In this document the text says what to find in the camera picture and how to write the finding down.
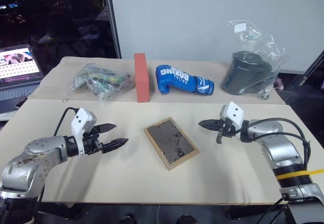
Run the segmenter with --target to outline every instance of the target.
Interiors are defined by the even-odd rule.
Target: white wall
[[[324,0],[112,0],[122,58],[230,62],[229,20],[249,20],[285,46],[282,70],[304,72],[324,48]]]

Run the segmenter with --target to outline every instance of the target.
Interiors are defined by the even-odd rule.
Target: black cylindrical object
[[[79,149],[74,137],[64,137],[66,142],[66,151],[69,157],[74,157],[79,154]]]
[[[231,66],[221,83],[229,94],[256,94],[266,88],[276,75],[262,57],[249,51],[233,53]]]
[[[32,220],[37,207],[37,199],[0,198],[0,224],[22,224]]]
[[[305,170],[306,168],[303,164],[293,164],[290,166],[273,169],[273,173],[275,176],[278,176],[285,173],[305,171]],[[286,188],[286,187],[297,186],[297,185],[311,184],[312,179],[308,174],[306,174],[302,176],[284,178],[278,180],[278,183],[280,184],[281,188]]]

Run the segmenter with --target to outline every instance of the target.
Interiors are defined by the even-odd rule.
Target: floor
[[[175,224],[184,214],[194,216],[202,224],[248,224],[256,223],[261,216],[257,214],[243,218],[235,217],[231,220],[230,210],[229,206],[211,205],[83,205],[76,220],[40,214],[36,221],[47,224],[117,224],[124,215],[131,213],[137,224]],[[267,215],[261,224],[269,223],[276,213],[277,211],[274,211]],[[277,220],[276,224],[279,223],[286,223],[284,215]]]

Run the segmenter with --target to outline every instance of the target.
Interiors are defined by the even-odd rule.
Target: wooden picture frame
[[[193,150],[190,153],[181,156],[179,159],[177,159],[176,161],[173,161],[173,162],[170,162],[166,158],[164,152],[161,150],[158,143],[154,140],[154,137],[149,132],[149,129],[151,127],[162,125],[162,124],[164,124],[165,122],[167,122],[169,120],[174,125],[174,127],[177,128],[178,132],[181,133],[181,136],[184,137],[186,139],[186,141],[188,141],[188,143],[193,148]],[[199,153],[199,149],[196,147],[196,145],[192,142],[192,140],[185,134],[185,132],[176,124],[176,122],[171,117],[145,128],[144,132],[145,132],[146,136],[148,137],[148,139],[150,140],[150,142],[152,143],[154,149],[156,150],[156,152],[158,153],[159,157],[161,158],[161,160],[163,161],[163,163],[165,164],[165,166],[167,167],[168,170],[173,169],[174,167],[178,166],[179,164],[183,163],[184,161],[190,159],[191,157],[193,157],[193,156],[195,156],[195,155],[197,155]]]

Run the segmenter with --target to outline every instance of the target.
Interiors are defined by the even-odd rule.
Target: laptop screen
[[[42,77],[29,45],[0,49],[0,85],[22,83]]]

